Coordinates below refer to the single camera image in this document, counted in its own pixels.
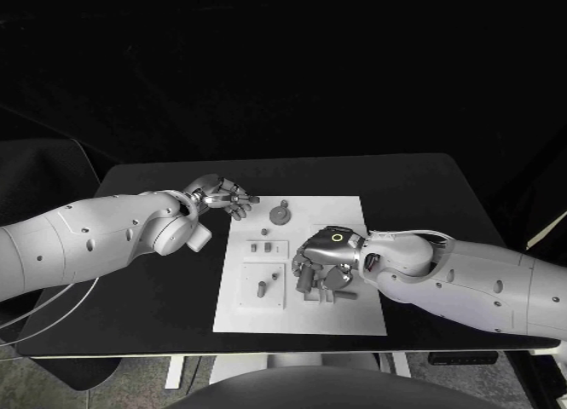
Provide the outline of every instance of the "tiled floor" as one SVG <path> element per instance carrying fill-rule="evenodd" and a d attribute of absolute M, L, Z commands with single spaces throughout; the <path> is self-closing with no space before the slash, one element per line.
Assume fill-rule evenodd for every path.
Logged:
<path fill-rule="evenodd" d="M 0 349 L 0 358 L 12 356 Z M 530 401 L 501 354 L 492 366 L 431 366 L 427 354 L 408 354 L 413 377 L 491 400 L 505 409 L 531 409 Z M 111 377 L 90 391 L 77 392 L 28 359 L 0 362 L 0 409 L 155 409 L 188 394 L 199 358 L 186 359 L 181 389 L 163 389 L 169 358 L 126 358 Z M 191 392 L 209 382 L 212 356 L 201 359 Z"/>

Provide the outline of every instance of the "table leg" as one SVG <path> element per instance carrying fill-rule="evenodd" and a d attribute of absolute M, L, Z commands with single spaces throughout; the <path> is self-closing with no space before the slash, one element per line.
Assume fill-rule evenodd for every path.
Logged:
<path fill-rule="evenodd" d="M 185 356 L 171 357 L 169 373 L 166 375 L 166 384 L 163 385 L 165 389 L 179 389 L 181 388 L 183 363 L 185 363 Z"/>

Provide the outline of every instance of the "white board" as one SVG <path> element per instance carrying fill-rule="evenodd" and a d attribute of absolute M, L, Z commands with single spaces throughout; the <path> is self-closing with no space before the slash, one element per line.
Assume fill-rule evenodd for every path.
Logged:
<path fill-rule="evenodd" d="M 283 199 L 289 202 L 292 219 L 284 226 L 276 226 L 269 220 L 269 212 L 280 205 Z M 362 281 L 357 271 L 354 271 L 354 282 L 344 289 L 358 294 L 357 300 L 336 298 L 333 302 L 326 299 L 319 302 L 306 302 L 303 294 L 296 291 L 297 278 L 290 270 L 296 249 L 313 236 L 313 233 L 328 225 L 352 228 L 362 236 L 367 235 L 358 197 L 261 196 L 261 203 L 254 206 L 247 218 L 240 222 L 231 221 L 212 323 L 214 332 L 387 335 L 378 290 Z M 261 235 L 264 228 L 269 230 L 266 236 Z M 263 242 L 277 242 L 280 249 L 287 245 L 286 260 L 280 258 L 280 252 L 271 253 L 270 256 L 269 253 L 258 251 Z M 258 254 L 248 250 L 253 243 L 258 244 Z M 251 299 L 250 297 L 256 297 L 256 284 L 244 287 L 241 283 L 241 280 L 248 278 L 248 273 L 244 271 L 248 270 L 251 263 L 283 266 L 284 271 L 277 281 L 274 283 L 266 281 L 264 298 Z M 257 266 L 254 269 L 258 272 L 251 274 L 258 274 L 269 280 L 270 270 Z M 320 272 L 320 276 L 326 273 L 328 269 Z M 284 299 L 283 306 L 274 305 L 274 301 L 267 301 L 279 300 L 280 293 Z"/>

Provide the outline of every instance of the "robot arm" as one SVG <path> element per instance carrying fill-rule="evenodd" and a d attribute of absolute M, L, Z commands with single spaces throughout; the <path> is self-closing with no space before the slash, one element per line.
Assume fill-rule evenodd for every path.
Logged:
<path fill-rule="evenodd" d="M 434 242 L 414 233 L 371 231 L 367 239 L 355 240 L 355 233 L 335 229 L 319 231 L 297 251 L 299 291 L 305 290 L 306 265 L 338 264 L 349 279 L 341 282 L 338 273 L 331 280 L 326 277 L 323 286 L 332 290 L 351 282 L 351 268 L 390 299 L 434 315 L 482 331 L 567 341 L 567 268 L 444 235 Z M 344 236 L 335 244 L 332 234 Z M 339 259 L 322 256 L 326 246 L 335 247 Z"/>
<path fill-rule="evenodd" d="M 199 251 L 212 237 L 199 214 L 224 208 L 240 220 L 258 201 L 231 181 L 208 175 L 183 192 L 81 200 L 0 227 L 0 301 L 94 279 L 142 254 L 166 256 L 183 244 Z"/>

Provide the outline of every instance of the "black table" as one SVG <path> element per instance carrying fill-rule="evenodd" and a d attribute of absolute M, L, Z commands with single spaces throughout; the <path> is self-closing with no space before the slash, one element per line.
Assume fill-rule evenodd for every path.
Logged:
<path fill-rule="evenodd" d="M 130 164 L 107 174 L 97 196 L 181 189 L 218 173 L 256 195 L 358 195 L 369 229 L 439 230 L 457 239 L 502 245 L 462 171 L 440 153 L 348 158 Z M 473 330 L 408 304 L 381 305 L 387 337 L 214 333 L 230 217 L 202 216 L 212 239 L 199 253 L 142 256 L 106 275 L 72 315 L 18 346 L 28 356 L 228 354 L 303 351 L 541 349 L 558 341 Z M 22 336 L 71 309 L 91 283 L 81 283 L 31 318 Z M 59 289 L 45 291 L 42 300 Z"/>

